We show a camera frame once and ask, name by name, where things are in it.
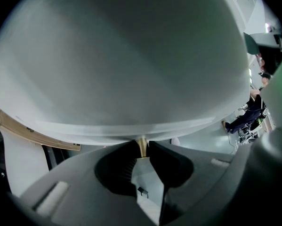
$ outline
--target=wooden board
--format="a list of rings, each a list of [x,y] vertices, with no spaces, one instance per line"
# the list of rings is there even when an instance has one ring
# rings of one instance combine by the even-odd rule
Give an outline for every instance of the wooden board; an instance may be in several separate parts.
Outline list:
[[[28,141],[66,150],[80,151],[79,144],[68,143],[47,137],[31,128],[28,128],[0,110],[0,129],[6,130]]]

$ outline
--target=gray floor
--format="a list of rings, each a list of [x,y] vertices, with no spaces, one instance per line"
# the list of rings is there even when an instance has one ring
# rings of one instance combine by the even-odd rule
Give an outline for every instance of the gray floor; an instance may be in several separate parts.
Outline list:
[[[235,120],[235,114],[225,118],[227,122],[233,122]],[[238,139],[238,133],[230,135],[230,143],[235,145],[235,140]],[[224,131],[221,122],[216,122],[204,129],[201,129],[197,132],[194,132],[190,135],[179,137],[179,141],[182,147],[208,151],[208,152],[216,152],[216,153],[235,153],[234,147],[230,145],[229,138]],[[94,150],[98,150],[103,148],[103,146],[99,145],[82,145],[81,151],[68,151],[69,156],[79,155],[85,152],[91,152]]]

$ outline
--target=person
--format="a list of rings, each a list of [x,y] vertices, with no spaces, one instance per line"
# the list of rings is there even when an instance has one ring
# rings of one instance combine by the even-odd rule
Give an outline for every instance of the person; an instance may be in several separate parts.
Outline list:
[[[271,76],[266,73],[261,74],[261,82],[263,84],[263,87],[268,85],[269,80],[271,79]],[[265,108],[265,104],[262,101],[260,97],[260,92],[262,90],[260,89],[250,89],[250,96],[254,98],[255,102],[254,104],[245,112],[244,115],[238,117],[234,122],[228,123],[226,121],[222,121],[222,125],[225,128],[227,133],[235,133],[239,129],[243,128],[246,124],[250,124],[255,121],[255,119],[258,118],[261,111]]]

